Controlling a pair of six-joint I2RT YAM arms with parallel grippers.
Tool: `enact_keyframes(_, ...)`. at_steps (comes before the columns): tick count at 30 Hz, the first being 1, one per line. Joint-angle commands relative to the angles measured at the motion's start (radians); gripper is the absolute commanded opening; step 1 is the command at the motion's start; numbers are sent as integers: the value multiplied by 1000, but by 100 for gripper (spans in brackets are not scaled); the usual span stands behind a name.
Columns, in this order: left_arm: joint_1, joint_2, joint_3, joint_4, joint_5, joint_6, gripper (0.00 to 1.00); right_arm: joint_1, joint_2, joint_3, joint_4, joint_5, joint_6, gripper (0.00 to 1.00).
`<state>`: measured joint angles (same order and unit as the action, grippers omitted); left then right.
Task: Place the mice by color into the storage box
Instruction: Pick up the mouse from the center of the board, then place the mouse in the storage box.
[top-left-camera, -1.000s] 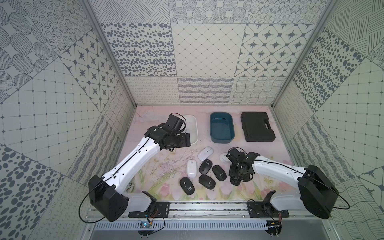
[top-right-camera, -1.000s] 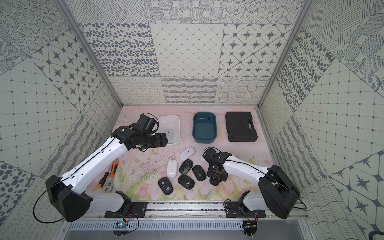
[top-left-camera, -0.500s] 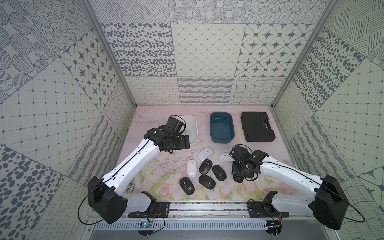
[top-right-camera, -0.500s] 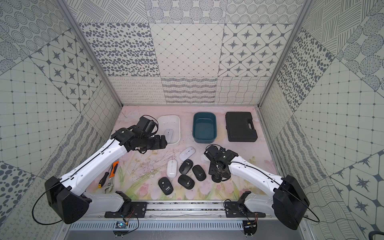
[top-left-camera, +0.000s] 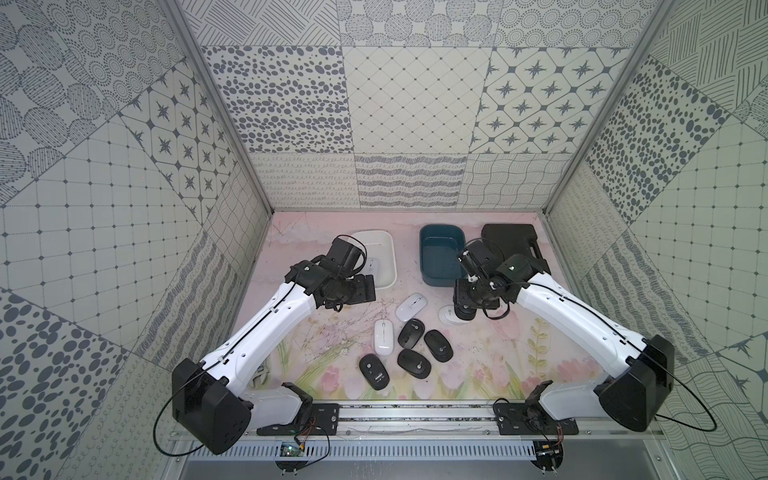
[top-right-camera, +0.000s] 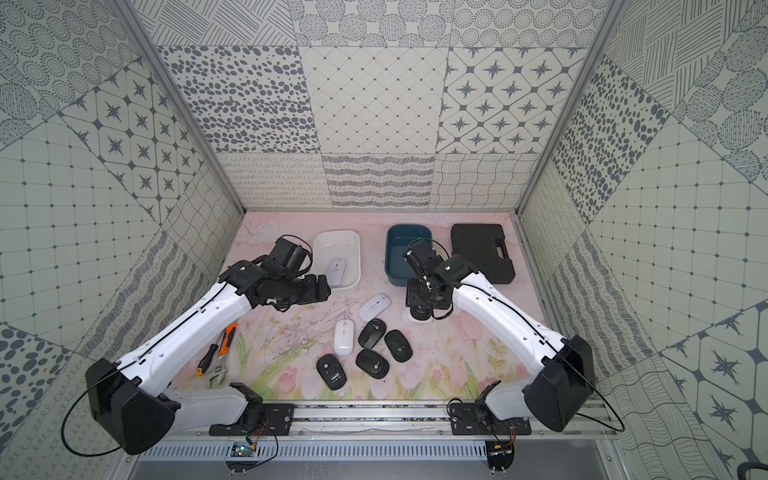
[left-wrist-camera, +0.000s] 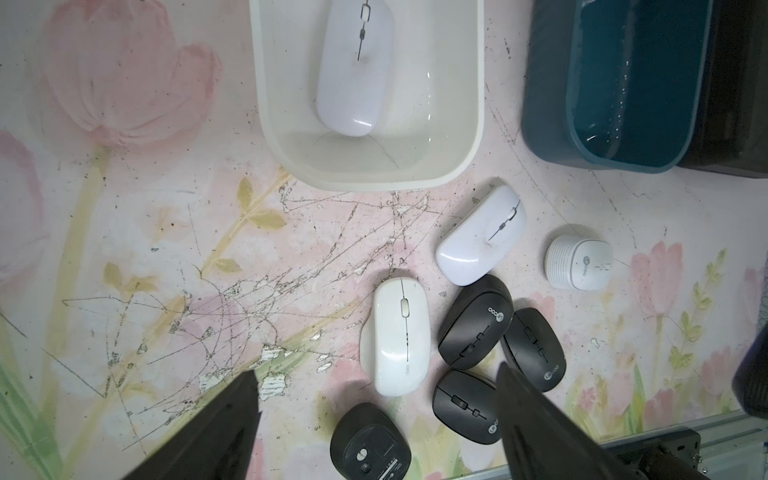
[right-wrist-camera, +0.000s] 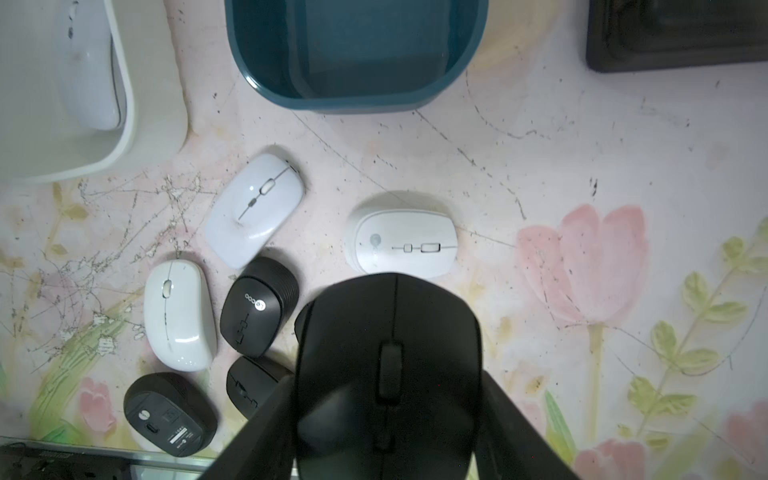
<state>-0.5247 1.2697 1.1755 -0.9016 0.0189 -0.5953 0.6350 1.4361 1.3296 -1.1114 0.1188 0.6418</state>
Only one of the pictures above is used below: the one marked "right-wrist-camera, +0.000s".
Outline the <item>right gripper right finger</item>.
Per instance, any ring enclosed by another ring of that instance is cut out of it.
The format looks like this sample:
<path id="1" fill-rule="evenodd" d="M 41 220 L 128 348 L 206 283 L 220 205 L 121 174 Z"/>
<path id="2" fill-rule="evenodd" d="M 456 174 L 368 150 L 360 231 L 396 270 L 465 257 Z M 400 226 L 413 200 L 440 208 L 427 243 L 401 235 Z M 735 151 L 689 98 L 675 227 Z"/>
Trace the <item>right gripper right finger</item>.
<path id="1" fill-rule="evenodd" d="M 481 480 L 578 479 L 486 371 L 481 376 L 476 467 Z"/>

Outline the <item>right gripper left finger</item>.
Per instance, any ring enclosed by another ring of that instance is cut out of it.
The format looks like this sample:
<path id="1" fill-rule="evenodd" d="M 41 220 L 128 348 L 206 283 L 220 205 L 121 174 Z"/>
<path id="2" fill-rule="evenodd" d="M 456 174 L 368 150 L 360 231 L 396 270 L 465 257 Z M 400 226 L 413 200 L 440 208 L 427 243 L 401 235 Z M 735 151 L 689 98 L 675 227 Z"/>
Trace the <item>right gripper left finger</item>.
<path id="1" fill-rule="evenodd" d="M 200 479 L 291 478 L 296 457 L 294 380 L 288 375 L 277 384 Z"/>

